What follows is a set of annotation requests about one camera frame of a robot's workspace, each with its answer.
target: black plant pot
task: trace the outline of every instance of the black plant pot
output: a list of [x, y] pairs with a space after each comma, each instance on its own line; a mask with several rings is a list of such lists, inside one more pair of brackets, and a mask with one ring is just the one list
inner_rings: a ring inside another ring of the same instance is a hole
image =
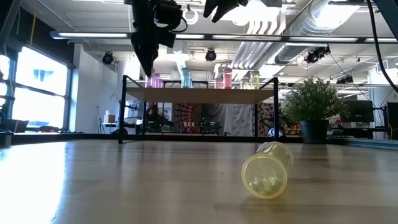
[[300, 121], [303, 142], [307, 144], [326, 144], [328, 120]]

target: green plant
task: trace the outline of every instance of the green plant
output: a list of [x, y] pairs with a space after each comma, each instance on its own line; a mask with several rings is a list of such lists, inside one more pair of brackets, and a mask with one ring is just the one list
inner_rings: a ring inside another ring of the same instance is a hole
[[321, 78], [310, 77], [296, 84], [287, 94], [283, 112], [292, 121], [324, 120], [334, 115], [349, 115], [344, 100], [337, 97], [337, 89]]

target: wooden shelf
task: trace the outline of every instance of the wooden shelf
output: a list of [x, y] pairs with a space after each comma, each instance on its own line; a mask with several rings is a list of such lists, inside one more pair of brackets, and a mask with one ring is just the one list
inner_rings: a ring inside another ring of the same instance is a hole
[[145, 102], [256, 104], [274, 95], [273, 90], [224, 90], [203, 88], [127, 88], [127, 94]]

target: computer monitor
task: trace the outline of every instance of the computer monitor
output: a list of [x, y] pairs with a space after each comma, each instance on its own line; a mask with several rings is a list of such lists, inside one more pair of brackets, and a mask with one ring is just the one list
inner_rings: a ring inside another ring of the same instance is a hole
[[349, 116], [341, 116], [342, 122], [373, 122], [373, 103], [368, 100], [345, 100]]

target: yellow plastic cup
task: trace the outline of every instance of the yellow plastic cup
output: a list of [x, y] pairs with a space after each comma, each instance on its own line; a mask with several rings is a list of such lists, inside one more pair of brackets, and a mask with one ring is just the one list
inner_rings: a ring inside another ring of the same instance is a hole
[[286, 188], [293, 161], [293, 153], [285, 144], [266, 142], [243, 164], [243, 184], [256, 197], [278, 197]]

